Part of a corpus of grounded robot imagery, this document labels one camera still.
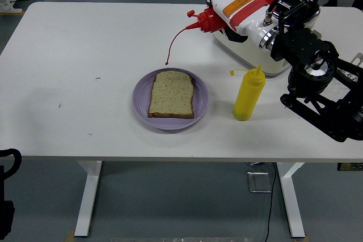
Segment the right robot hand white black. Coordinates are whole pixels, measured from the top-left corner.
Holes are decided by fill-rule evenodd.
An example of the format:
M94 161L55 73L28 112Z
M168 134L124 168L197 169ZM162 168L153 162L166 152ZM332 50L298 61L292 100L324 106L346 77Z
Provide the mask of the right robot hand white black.
M264 48L264 39L277 26L274 19L266 19L266 12L274 0L211 0L216 14L236 34L248 36L254 44Z

